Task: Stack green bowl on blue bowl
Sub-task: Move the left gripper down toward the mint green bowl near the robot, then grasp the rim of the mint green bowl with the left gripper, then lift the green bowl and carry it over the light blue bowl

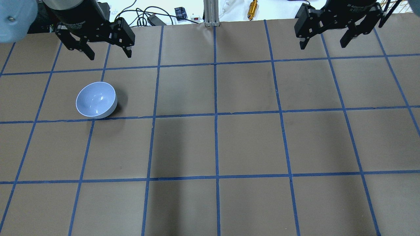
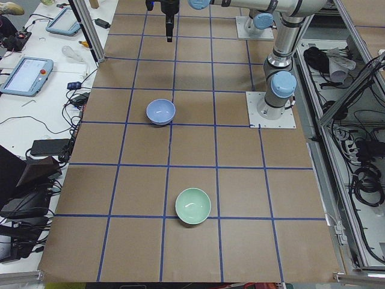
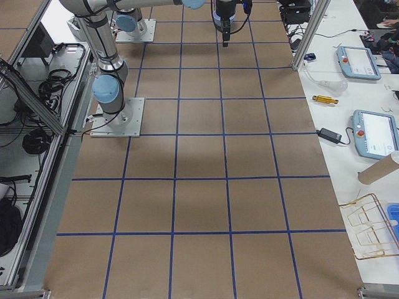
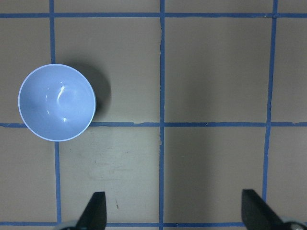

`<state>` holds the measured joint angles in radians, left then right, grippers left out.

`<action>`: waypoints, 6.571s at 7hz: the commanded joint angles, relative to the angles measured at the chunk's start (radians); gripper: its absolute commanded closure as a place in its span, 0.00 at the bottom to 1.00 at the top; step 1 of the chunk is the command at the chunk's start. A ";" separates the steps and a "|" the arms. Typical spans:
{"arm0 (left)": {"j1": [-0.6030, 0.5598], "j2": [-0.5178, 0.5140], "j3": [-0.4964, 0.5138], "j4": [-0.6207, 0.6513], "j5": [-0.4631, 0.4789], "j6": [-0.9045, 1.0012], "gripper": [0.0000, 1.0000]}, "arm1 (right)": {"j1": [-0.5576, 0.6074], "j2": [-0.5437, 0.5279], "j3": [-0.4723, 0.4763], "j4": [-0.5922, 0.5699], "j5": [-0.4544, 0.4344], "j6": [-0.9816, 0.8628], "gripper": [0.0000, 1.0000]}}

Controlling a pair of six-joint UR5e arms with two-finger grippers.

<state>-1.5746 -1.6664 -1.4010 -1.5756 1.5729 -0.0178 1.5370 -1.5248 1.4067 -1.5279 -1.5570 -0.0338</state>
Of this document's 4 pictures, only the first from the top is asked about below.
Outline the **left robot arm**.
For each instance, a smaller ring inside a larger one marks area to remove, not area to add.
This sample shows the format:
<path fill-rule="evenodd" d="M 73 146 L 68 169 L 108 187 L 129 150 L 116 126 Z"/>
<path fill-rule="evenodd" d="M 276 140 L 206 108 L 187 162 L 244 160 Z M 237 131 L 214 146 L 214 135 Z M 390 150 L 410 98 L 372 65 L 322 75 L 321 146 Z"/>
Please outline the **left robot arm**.
<path fill-rule="evenodd" d="M 117 45 L 132 57 L 135 33 L 122 17 L 109 21 L 96 0 L 45 0 L 45 8 L 57 18 L 54 33 L 68 50 L 83 52 L 94 60 L 89 42 Z M 38 15 L 37 0 L 1 1 L 1 42 L 22 40 Z"/>

